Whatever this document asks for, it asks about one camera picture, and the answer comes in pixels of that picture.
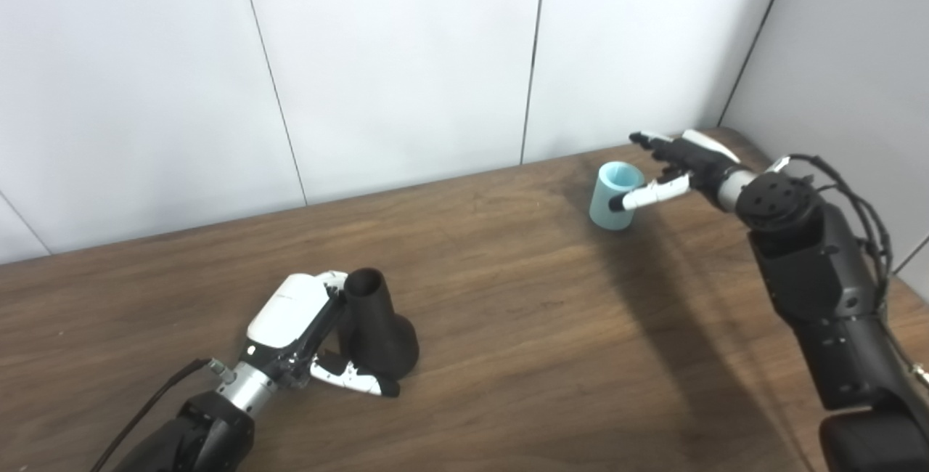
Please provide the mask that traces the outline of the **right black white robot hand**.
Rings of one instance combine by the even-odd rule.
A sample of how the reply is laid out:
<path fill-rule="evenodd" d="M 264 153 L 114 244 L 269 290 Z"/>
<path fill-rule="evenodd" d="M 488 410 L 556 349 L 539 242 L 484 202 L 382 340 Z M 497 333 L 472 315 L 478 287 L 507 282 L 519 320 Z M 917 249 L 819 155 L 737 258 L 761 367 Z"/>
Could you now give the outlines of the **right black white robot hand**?
<path fill-rule="evenodd" d="M 696 130 L 686 130 L 677 138 L 638 131 L 630 134 L 629 139 L 666 166 L 650 183 L 612 197 L 607 202 L 608 210 L 631 211 L 697 191 L 714 207 L 729 211 L 720 191 L 729 177 L 746 167 L 728 147 Z"/>

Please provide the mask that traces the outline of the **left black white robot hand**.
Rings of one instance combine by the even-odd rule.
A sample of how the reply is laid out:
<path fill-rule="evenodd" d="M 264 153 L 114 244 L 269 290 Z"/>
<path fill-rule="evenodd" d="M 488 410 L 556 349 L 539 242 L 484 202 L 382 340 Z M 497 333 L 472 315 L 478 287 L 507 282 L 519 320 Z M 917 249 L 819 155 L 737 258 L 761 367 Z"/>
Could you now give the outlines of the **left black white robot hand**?
<path fill-rule="evenodd" d="M 315 379 L 365 394 L 397 398 L 399 383 L 322 349 L 346 310 L 348 274 L 289 274 L 247 326 L 236 374 L 258 376 L 268 390 L 305 387 Z"/>

